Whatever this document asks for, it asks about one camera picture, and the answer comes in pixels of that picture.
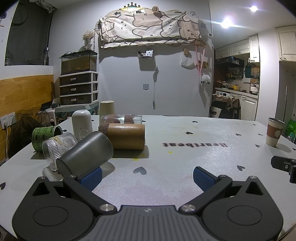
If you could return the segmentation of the dark grey plastic cup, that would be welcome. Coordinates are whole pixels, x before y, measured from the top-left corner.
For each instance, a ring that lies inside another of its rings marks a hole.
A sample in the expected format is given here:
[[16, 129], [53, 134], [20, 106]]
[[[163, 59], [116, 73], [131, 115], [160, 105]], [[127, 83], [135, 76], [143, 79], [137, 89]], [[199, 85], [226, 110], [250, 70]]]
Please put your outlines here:
[[56, 161], [58, 171], [65, 178], [75, 175], [83, 178], [95, 171], [113, 156], [109, 138], [99, 131], [79, 141]]

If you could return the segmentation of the brown sleeve coffee cup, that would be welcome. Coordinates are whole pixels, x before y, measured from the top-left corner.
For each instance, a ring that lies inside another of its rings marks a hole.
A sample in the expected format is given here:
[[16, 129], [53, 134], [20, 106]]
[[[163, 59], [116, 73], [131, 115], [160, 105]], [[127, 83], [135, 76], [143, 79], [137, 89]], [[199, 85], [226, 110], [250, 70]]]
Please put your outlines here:
[[275, 147], [280, 139], [285, 123], [276, 118], [268, 118], [266, 144]]

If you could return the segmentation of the clear ribbed glass cup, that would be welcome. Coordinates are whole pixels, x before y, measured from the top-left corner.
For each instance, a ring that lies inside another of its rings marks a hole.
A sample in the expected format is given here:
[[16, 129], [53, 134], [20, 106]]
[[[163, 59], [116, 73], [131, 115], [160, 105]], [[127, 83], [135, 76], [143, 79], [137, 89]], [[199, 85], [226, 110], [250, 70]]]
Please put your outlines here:
[[57, 159], [68, 152], [78, 143], [71, 133], [63, 133], [43, 141], [42, 150], [44, 157], [53, 171], [57, 171]]

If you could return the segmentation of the white matte cup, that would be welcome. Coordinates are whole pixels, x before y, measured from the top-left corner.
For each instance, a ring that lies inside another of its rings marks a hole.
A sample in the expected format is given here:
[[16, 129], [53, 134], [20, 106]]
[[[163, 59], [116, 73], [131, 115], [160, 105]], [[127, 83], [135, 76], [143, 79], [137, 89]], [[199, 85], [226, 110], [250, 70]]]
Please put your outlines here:
[[88, 110], [77, 110], [72, 114], [74, 136], [80, 141], [93, 132], [91, 114]]

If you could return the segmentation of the brown kraft paper cup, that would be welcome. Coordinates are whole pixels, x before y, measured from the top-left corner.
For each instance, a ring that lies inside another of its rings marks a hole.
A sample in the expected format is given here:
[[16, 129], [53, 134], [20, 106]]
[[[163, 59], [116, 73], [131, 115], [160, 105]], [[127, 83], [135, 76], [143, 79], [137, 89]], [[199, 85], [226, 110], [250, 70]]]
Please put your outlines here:
[[102, 123], [98, 131], [106, 135], [116, 150], [144, 150], [145, 125]]

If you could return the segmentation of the white kitchen counter cabinet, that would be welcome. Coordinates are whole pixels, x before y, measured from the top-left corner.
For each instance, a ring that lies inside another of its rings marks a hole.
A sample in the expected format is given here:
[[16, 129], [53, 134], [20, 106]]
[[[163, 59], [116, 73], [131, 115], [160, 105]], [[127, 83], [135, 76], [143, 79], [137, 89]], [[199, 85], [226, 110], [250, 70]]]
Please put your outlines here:
[[229, 96], [239, 99], [241, 107], [241, 119], [245, 121], [254, 121], [257, 112], [258, 96], [246, 92], [229, 90], [216, 87], [216, 94]]

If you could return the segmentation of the clear glass with brown band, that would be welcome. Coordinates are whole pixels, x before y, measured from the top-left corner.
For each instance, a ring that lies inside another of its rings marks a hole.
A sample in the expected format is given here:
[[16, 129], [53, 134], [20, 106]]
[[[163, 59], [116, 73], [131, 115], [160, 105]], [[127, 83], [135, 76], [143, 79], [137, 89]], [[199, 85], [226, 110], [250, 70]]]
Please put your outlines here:
[[99, 123], [142, 124], [142, 116], [136, 114], [109, 114], [101, 116]]

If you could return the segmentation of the chair with draped cloth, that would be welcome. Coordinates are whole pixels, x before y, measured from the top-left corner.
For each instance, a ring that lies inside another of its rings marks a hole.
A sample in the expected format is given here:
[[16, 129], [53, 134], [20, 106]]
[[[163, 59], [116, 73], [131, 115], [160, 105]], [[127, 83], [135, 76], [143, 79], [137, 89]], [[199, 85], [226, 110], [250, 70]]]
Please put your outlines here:
[[209, 114], [210, 114], [210, 117], [212, 118], [226, 118], [226, 119], [240, 120], [241, 119], [240, 100], [236, 97], [213, 94]]

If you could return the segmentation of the white drawer cabinet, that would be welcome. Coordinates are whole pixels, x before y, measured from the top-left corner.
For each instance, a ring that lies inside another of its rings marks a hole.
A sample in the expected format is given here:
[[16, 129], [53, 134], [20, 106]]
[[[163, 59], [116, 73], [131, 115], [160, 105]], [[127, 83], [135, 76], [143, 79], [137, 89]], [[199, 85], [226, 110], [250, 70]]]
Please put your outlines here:
[[60, 75], [60, 105], [84, 105], [98, 102], [99, 75], [86, 71]]

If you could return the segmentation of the glass fish tank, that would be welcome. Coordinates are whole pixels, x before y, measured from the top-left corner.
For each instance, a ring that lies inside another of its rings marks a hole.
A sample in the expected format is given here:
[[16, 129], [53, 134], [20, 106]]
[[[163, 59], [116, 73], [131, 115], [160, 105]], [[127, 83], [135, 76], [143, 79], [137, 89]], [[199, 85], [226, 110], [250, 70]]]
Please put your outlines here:
[[72, 74], [86, 71], [96, 71], [97, 53], [93, 50], [83, 50], [61, 56], [61, 74]]

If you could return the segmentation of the white hanging bag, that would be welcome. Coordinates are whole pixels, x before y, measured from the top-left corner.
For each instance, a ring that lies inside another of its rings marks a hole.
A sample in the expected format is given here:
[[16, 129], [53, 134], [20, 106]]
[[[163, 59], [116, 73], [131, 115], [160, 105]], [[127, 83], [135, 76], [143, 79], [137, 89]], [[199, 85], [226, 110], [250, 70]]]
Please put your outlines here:
[[182, 68], [193, 70], [196, 69], [196, 64], [194, 63], [191, 55], [181, 55], [181, 63]]

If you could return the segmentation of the dried flower vase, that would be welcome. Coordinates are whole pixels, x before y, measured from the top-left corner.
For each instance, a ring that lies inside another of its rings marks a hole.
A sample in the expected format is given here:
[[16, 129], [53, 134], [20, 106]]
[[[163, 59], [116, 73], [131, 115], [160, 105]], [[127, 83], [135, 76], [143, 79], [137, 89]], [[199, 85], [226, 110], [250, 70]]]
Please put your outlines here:
[[84, 48], [90, 50], [92, 47], [92, 39], [95, 37], [95, 32], [87, 30], [82, 37]]

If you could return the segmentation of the dark window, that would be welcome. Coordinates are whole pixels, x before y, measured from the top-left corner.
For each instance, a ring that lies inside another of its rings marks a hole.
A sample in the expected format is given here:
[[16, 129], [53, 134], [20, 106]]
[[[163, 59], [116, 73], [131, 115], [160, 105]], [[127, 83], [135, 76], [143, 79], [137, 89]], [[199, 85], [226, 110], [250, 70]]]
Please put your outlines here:
[[19, 1], [6, 45], [5, 66], [48, 65], [55, 7], [47, 1]]

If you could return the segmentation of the wall socket plate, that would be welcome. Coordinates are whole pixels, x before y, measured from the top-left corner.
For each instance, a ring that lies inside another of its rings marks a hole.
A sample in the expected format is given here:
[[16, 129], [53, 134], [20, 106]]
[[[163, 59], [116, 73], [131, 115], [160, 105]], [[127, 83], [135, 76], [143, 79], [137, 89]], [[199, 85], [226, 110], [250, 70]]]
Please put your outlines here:
[[143, 90], [149, 90], [149, 84], [144, 84], [143, 85]]

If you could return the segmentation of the patterned cloth on wall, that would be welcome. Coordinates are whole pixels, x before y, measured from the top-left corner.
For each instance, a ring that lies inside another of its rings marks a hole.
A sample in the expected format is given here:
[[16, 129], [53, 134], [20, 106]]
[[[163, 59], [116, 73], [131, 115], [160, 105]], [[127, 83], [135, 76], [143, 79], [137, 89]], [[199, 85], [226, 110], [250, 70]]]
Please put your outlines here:
[[125, 7], [109, 12], [95, 27], [102, 49], [148, 46], [190, 45], [202, 40], [199, 19], [186, 11], [160, 11]]

